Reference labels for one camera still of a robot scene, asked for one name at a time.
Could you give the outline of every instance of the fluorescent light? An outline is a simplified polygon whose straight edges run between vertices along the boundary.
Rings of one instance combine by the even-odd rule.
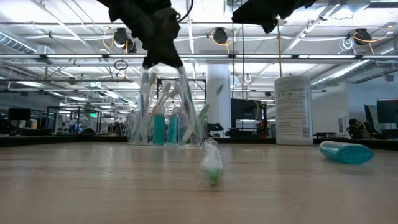
[[[52,92],[52,91],[50,91],[49,93],[51,93],[51,94],[53,94],[53,95],[55,95],[55,96],[64,97],[63,95],[61,95],[61,94],[59,94],[59,93],[56,93],[56,92]]]
[[[279,55],[256,55],[256,54],[248,54],[248,55],[237,55],[236,58],[251,58],[251,59],[278,59]],[[292,58],[291,55],[281,55],[281,58],[287,59]]]
[[[103,89],[81,89],[77,91],[104,91]]]
[[[39,55],[34,54],[24,54],[24,55],[0,55],[0,58],[40,58]]]
[[[229,58],[229,55],[228,54],[180,54],[180,58],[184,58],[184,59],[207,59],[207,58],[223,59],[223,58]]]
[[[40,85],[40,84],[38,84],[38,83],[36,83],[36,82],[26,82],[26,81],[23,81],[23,82],[17,82],[17,83],[22,84],[22,85],[31,86],[31,87],[42,87],[42,85]]]
[[[58,90],[51,90],[51,89],[46,89],[46,90],[43,90],[43,91],[75,91],[75,90],[71,90],[71,89],[58,89]]]
[[[110,58],[144,58],[145,55],[142,54],[111,54]]]
[[[119,96],[116,93],[112,92],[112,91],[107,91],[105,94],[107,94],[108,96],[110,96],[110,97],[112,97],[114,99],[118,99],[119,98]]]
[[[77,101],[87,101],[87,99],[83,98],[83,97],[69,96],[69,98],[71,98],[73,100],[77,100]]]
[[[47,55],[48,58],[102,58],[102,55]]]
[[[39,89],[8,89],[8,91],[40,91]]]
[[[389,2],[398,2],[398,0],[371,0],[371,2],[389,3]]]
[[[109,54],[109,52],[106,49],[100,49],[100,50]]]
[[[363,55],[362,59],[398,59],[398,55]]]
[[[300,59],[353,59],[356,55],[300,55]]]

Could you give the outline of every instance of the plastic bag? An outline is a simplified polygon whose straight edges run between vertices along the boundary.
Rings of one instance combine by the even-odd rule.
[[[223,175],[223,155],[218,149],[218,142],[212,138],[206,139],[203,150],[205,152],[201,157],[197,177],[202,187],[209,187],[217,184]]]

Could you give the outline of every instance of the blue plastic bottle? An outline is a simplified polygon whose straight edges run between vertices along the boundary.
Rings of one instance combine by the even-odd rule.
[[[343,142],[324,141],[319,145],[319,151],[327,158],[347,164],[362,164],[373,158],[370,148]]]
[[[154,145],[163,146],[165,140],[165,118],[162,106],[155,106]]]
[[[172,117],[170,118],[169,124],[169,135],[167,136],[167,144],[175,145],[177,143],[177,129],[178,129],[178,116],[180,114],[180,108],[174,107]]]

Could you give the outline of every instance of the product label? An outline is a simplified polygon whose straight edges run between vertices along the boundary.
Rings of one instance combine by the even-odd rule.
[[[311,89],[305,85],[284,85],[276,93],[277,138],[312,139]]]

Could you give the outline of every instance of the wooden table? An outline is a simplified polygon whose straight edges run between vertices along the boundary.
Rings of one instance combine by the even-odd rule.
[[[1,223],[397,223],[398,152],[361,166],[316,147],[220,145],[223,182],[198,186],[198,149],[81,142],[0,149]]]

